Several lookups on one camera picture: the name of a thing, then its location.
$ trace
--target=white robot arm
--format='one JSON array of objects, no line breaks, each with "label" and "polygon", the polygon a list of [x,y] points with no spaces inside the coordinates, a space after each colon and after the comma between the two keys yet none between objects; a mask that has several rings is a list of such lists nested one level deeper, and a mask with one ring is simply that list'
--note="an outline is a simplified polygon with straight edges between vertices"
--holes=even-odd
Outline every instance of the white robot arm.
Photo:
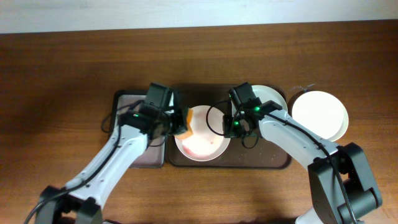
[{"label": "white robot arm", "polygon": [[152,140],[187,132],[188,110],[178,107],[173,90],[152,83],[145,101],[135,102],[117,117],[109,141],[75,178],[62,189],[48,186],[42,192],[25,223],[37,213],[36,224],[54,224],[62,220],[62,213],[75,211],[75,224],[102,224],[102,208],[125,171]]},{"label": "white robot arm", "polygon": [[[296,219],[306,223],[359,223],[359,218],[382,204],[380,191],[363,150],[351,143],[340,146],[317,136],[289,116],[273,101],[262,103],[251,85],[243,83],[229,91],[231,101],[241,113],[226,114],[224,136],[243,137],[245,120],[248,136],[256,133],[285,150],[308,170],[313,208]],[[349,175],[344,182],[340,173]]]},{"label": "white robot arm", "polygon": [[[118,140],[118,130],[119,127],[116,126],[104,148],[74,179],[65,185],[67,189],[80,184],[98,170],[98,167],[112,151],[114,144]],[[91,197],[95,199],[97,205],[103,208],[114,186],[119,182],[129,166],[145,152],[147,144],[148,137],[146,134],[142,134],[135,127],[123,125],[121,127],[121,137],[113,156],[84,187],[74,190],[69,194],[80,200],[87,200]]]}]

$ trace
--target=white bowl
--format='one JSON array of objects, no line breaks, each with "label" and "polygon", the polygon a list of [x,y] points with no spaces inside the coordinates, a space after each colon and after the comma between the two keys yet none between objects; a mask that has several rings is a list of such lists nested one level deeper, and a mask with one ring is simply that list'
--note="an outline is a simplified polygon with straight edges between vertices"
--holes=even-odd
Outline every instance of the white bowl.
[{"label": "white bowl", "polygon": [[[190,126],[193,135],[183,141],[174,138],[181,153],[194,161],[204,162],[217,158],[225,151],[231,140],[210,131],[206,124],[209,108],[207,105],[191,108],[193,117]],[[223,116],[224,113],[217,108],[212,108],[209,113],[209,124],[217,133],[223,133]]]},{"label": "white bowl", "polygon": [[292,117],[329,141],[341,138],[348,129],[348,113],[342,102],[324,91],[304,93],[293,104]]}]

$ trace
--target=dark brown tray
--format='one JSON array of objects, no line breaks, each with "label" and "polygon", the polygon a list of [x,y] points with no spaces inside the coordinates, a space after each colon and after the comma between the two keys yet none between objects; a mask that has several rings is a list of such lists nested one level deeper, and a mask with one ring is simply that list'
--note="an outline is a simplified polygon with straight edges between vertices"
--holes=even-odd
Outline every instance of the dark brown tray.
[{"label": "dark brown tray", "polygon": [[[178,85],[182,106],[212,105],[228,99],[228,90],[234,85]],[[228,104],[217,106],[223,113],[231,111]],[[251,146],[254,138],[246,138],[245,143]],[[165,158],[177,167],[220,167],[220,168],[253,168],[253,169],[284,169],[289,166],[292,158],[274,143],[260,139],[257,146],[246,149],[240,139],[231,139],[222,155],[206,162],[197,162],[185,157],[175,145],[174,138],[167,141]]]}]

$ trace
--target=white plate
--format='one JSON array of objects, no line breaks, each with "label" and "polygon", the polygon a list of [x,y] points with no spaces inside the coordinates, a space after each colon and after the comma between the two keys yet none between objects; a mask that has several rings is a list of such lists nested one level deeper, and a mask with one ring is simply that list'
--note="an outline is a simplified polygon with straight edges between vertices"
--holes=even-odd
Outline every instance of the white plate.
[{"label": "white plate", "polygon": [[297,98],[292,117],[320,137],[329,141],[341,138],[348,129],[348,113],[335,96],[310,91]]},{"label": "white plate", "polygon": [[[274,90],[271,87],[263,86],[263,85],[253,85],[251,87],[253,89],[255,96],[260,98],[261,103],[265,103],[269,100],[272,100],[273,102],[281,105],[283,110],[287,111],[286,101],[278,93],[278,91]],[[235,109],[234,105],[232,104],[232,114],[235,114],[235,112],[236,112],[236,109]]]},{"label": "white plate", "polygon": [[[206,114],[210,106],[202,105],[191,108],[193,118],[190,126],[193,135],[183,141],[174,138],[178,149],[184,156],[194,161],[210,161],[220,156],[228,147],[230,138],[216,135],[206,124]],[[209,113],[209,124],[217,133],[223,133],[224,113],[212,108]]]}]

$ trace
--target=wood grain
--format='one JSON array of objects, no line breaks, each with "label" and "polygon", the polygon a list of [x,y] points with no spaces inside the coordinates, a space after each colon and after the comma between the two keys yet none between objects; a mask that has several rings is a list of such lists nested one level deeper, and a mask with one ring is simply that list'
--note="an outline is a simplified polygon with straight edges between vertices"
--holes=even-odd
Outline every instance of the wood grain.
[{"label": "wood grain", "polygon": [[[338,141],[363,147],[382,192],[368,223],[398,222],[398,21],[0,35],[0,219],[22,223],[106,142],[113,93],[150,82],[313,85],[346,106]],[[239,223],[312,206],[307,173],[128,170],[104,217],[122,223]]]}]

